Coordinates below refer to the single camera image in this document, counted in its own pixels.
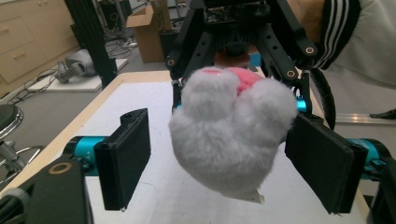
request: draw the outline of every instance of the cabinet handle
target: cabinet handle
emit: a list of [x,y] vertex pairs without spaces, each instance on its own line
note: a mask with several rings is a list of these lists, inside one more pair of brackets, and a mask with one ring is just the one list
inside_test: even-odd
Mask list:
[[9,31],[9,28],[8,27],[3,27],[3,28],[0,28],[0,35],[4,35],[6,32],[8,32]]
[[12,57],[14,58],[14,60],[18,60],[19,58],[21,58],[25,55],[26,55],[26,52],[23,51],[23,52],[18,52],[16,54],[12,55]]

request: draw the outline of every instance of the black stool seat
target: black stool seat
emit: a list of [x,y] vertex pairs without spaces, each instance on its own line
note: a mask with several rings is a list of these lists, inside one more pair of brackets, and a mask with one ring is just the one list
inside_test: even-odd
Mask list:
[[0,139],[6,137],[23,119],[22,111],[15,105],[0,105]]

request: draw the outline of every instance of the plush toy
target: plush toy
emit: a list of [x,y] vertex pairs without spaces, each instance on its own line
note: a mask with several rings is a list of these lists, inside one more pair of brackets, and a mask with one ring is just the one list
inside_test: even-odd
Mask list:
[[257,190],[297,115],[291,90],[243,68],[206,67],[181,99],[169,123],[179,164],[224,195]]

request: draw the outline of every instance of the person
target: person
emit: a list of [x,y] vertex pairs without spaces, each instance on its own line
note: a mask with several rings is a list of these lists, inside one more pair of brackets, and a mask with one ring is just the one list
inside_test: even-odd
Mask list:
[[[315,67],[396,89],[396,1],[288,0],[306,35],[318,46]],[[215,55],[215,63],[241,66],[248,55]]]

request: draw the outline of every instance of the stool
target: stool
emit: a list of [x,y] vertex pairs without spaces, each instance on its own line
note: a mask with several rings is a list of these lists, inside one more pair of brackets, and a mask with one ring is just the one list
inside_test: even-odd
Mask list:
[[[0,155],[4,157],[0,161],[0,168],[7,168],[7,176],[0,180],[0,189],[6,186],[21,170],[29,164],[44,147],[27,147],[18,152],[12,142],[6,143],[3,139],[15,130],[23,120],[22,111],[15,105],[0,105]],[[34,151],[29,161],[24,161],[20,155],[28,151]]]

